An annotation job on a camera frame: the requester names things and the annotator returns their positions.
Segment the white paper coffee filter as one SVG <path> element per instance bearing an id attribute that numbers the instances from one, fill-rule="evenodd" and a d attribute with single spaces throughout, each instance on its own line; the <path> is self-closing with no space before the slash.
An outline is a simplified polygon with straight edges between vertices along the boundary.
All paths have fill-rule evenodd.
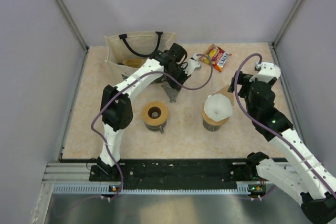
<path id="1" fill-rule="evenodd" d="M 219 122 L 232 116 L 233 107 L 228 97 L 217 93 L 207 97 L 204 112 L 211 120 Z"/>

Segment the grey glass dripper cone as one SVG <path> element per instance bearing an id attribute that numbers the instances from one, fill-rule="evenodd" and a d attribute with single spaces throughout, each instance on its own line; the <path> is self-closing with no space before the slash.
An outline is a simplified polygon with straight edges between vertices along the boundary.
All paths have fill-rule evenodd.
<path id="1" fill-rule="evenodd" d="M 161 87 L 168 96 L 170 103 L 175 103 L 180 92 L 171 88 L 168 83 L 162 84 Z"/>

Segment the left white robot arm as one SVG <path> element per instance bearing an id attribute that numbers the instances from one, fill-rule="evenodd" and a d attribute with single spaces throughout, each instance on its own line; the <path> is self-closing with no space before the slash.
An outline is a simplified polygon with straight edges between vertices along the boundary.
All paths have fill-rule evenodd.
<path id="1" fill-rule="evenodd" d="M 162 76 L 167 77 L 167 84 L 172 90 L 179 92 L 181 85 L 201 68 L 200 55 L 195 54 L 184 61 L 186 55 L 186 50 L 174 43 L 168 50 L 152 53 L 138 70 L 122 82 L 104 88 L 100 108 L 104 128 L 101 134 L 103 148 L 97 164 L 107 180 L 114 180 L 119 174 L 116 163 L 120 160 L 123 131 L 133 119 L 133 101 Z"/>

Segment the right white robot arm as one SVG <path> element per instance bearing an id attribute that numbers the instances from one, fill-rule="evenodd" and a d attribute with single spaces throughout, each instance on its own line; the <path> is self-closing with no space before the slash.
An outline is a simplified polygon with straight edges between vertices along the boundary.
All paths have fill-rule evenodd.
<path id="1" fill-rule="evenodd" d="M 290 172 L 262 152 L 248 155 L 245 166 L 248 178 L 263 178 L 289 195 L 312 223 L 329 223 L 335 219 L 335 176 L 328 172 L 307 148 L 293 124 L 275 108 L 272 86 L 281 75 L 273 63 L 255 65 L 255 75 L 238 69 L 228 88 L 239 107 L 252 121 L 256 131 L 283 154 L 293 168 Z"/>

